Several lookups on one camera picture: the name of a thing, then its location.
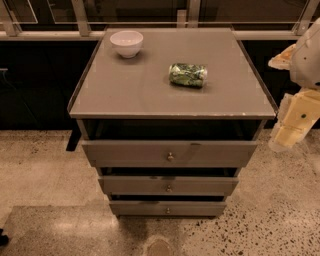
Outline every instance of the green packet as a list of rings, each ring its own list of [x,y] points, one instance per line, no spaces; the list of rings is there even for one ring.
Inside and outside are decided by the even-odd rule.
[[[174,63],[169,68],[170,82],[194,88],[202,88],[206,83],[207,74],[204,65]]]

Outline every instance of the drawer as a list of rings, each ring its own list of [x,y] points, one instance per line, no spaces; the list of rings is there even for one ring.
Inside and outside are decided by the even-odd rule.
[[[113,214],[141,216],[219,216],[225,202],[110,201]]]
[[[94,167],[244,167],[255,141],[83,141]]]
[[[102,176],[105,194],[117,195],[223,195],[229,196],[238,178],[171,176]]]

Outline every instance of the gray tabletop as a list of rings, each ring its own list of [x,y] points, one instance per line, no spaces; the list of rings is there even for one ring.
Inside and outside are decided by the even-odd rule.
[[[111,47],[110,29],[70,111],[73,118],[241,118],[275,116],[261,84],[230,29],[135,29],[143,47],[124,59]],[[202,89],[169,82],[173,63],[204,64]]]

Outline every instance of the bowl rim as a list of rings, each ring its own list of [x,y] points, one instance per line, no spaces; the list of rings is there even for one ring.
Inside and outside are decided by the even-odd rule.
[[[142,42],[142,40],[143,40],[143,35],[142,35],[140,32],[135,31],[135,30],[122,30],[122,31],[118,31],[118,32],[116,32],[116,33],[114,33],[114,34],[112,34],[112,35],[110,36],[110,41],[111,41],[111,43],[113,43],[113,44],[115,44],[115,45],[119,45],[119,44],[117,44],[116,41],[114,40],[114,37],[117,36],[117,35],[119,35],[119,34],[128,33],[128,32],[134,33],[134,34],[138,35],[138,36],[139,36],[139,37],[138,37],[138,40],[135,41],[135,42],[133,42],[133,43],[131,43],[131,44],[125,44],[125,45],[120,45],[120,46],[132,46],[132,45],[136,45],[136,44],[139,44],[139,43]]]

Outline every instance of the drawer front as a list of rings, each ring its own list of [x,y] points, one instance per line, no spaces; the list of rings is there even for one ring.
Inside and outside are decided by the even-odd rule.
[[[110,201],[115,215],[211,217],[221,215],[225,207],[224,202]]]
[[[229,196],[238,178],[212,177],[100,177],[105,194],[125,195],[223,195]]]
[[[84,141],[94,167],[244,167],[254,141]]]

